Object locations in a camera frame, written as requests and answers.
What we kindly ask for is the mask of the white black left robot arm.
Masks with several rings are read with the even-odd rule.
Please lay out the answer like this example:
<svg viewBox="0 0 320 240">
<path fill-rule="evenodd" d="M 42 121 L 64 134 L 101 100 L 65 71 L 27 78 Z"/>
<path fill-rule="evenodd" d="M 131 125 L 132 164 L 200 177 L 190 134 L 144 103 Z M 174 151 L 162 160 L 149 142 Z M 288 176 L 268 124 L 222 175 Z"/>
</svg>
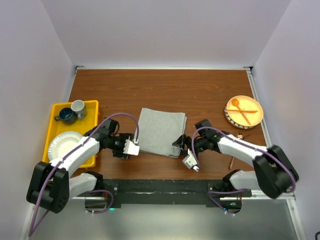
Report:
<svg viewBox="0 0 320 240">
<path fill-rule="evenodd" d="M 138 155 L 138 134 L 119 133 L 115 130 L 119 123 L 105 119 L 84 134 L 79 143 L 61 157 L 49 163 L 35 165 L 26 200 L 53 213 L 59 213 L 69 199 L 84 193 L 99 196 L 104 188 L 103 176 L 87 171 L 77 177 L 74 172 L 89 158 L 103 149 L 110 149 L 114 157 L 128 159 Z"/>
</svg>

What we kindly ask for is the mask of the grey cloth napkin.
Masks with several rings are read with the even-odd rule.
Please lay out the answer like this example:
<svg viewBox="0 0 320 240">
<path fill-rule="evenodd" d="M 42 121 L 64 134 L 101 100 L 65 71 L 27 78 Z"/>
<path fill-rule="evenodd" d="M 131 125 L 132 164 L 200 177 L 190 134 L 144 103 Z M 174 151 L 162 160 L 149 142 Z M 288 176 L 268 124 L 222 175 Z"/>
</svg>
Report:
<svg viewBox="0 0 320 240">
<path fill-rule="evenodd" d="M 144 153 L 178 158 L 180 148 L 172 146 L 185 133 L 187 116 L 183 112 L 164 112 L 142 108 L 138 120 L 139 150 Z"/>
</svg>

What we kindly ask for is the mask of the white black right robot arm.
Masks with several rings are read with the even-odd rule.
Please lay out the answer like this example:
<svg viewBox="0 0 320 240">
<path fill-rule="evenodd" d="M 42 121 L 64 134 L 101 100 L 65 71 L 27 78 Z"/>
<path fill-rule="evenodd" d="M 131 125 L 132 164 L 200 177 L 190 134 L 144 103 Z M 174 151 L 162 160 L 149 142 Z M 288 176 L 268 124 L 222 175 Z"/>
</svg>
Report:
<svg viewBox="0 0 320 240">
<path fill-rule="evenodd" d="M 210 150 L 229 155 L 250 165 L 252 171 L 233 170 L 210 190 L 214 195 L 235 196 L 249 190 L 260 190 L 271 199 L 296 189 L 299 174 L 278 145 L 270 147 L 249 143 L 232 134 L 213 128 L 208 119 L 195 124 L 193 136 L 182 134 L 172 143 L 184 156 L 188 169 L 200 170 L 198 156 Z"/>
</svg>

